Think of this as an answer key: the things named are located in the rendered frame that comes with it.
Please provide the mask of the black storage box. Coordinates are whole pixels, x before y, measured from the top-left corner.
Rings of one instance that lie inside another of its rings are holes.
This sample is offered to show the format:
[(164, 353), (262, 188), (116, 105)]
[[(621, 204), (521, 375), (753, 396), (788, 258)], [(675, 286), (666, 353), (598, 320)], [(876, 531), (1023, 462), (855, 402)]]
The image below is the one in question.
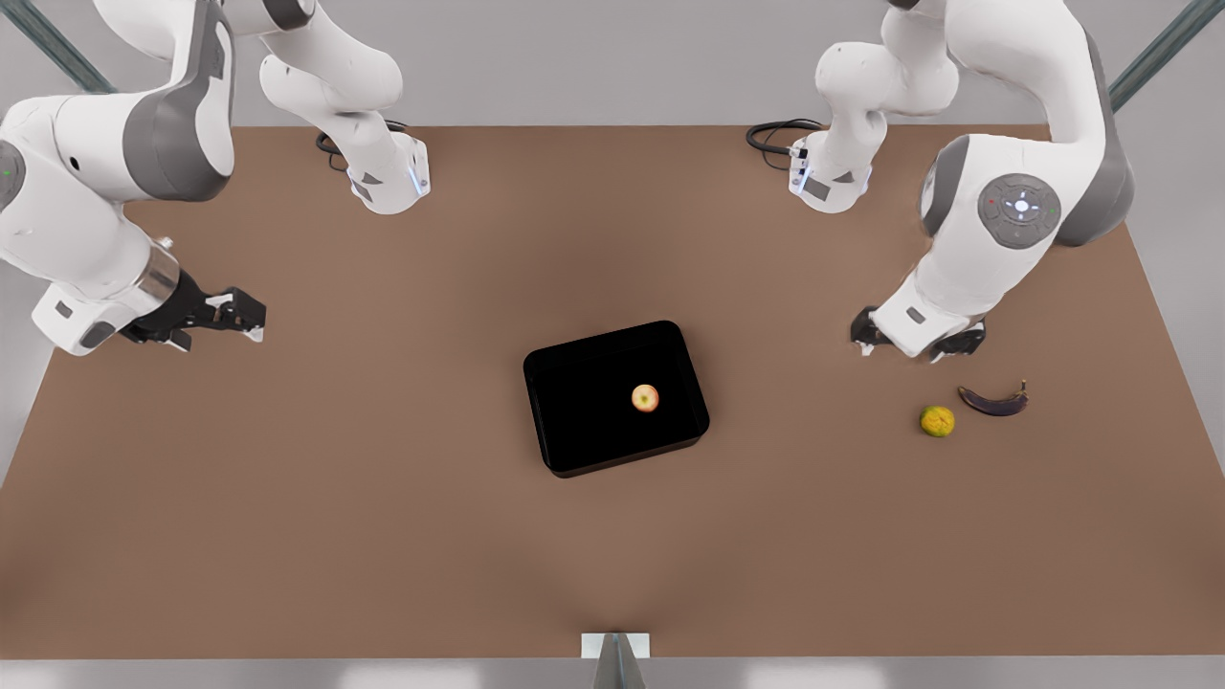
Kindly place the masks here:
[[(691, 447), (710, 425), (685, 337), (670, 320), (534, 349), (523, 375), (543, 462), (557, 477)], [(642, 384), (659, 392), (652, 413), (632, 406)]]

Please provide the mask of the dark purple eggplant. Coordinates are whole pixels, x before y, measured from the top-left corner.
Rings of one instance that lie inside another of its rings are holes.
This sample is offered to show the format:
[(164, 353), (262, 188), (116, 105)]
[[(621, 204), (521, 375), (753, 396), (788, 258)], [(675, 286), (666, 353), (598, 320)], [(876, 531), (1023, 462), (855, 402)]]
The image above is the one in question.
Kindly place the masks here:
[(1030, 401), (1027, 390), (1027, 380), (1022, 380), (1019, 389), (1016, 390), (1016, 394), (1007, 398), (986, 398), (975, 392), (974, 389), (969, 387), (958, 387), (957, 392), (962, 402), (967, 403), (968, 407), (991, 417), (1017, 416), (1020, 411), (1027, 409)]

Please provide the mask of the silver frame post with foot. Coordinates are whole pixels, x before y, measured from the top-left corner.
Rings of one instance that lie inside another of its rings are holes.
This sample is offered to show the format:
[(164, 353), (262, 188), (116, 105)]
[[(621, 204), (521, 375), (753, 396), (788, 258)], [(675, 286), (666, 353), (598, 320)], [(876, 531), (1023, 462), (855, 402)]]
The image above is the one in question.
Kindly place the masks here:
[(650, 658), (648, 633), (582, 633), (581, 657), (597, 661), (593, 689), (648, 689), (639, 672)]

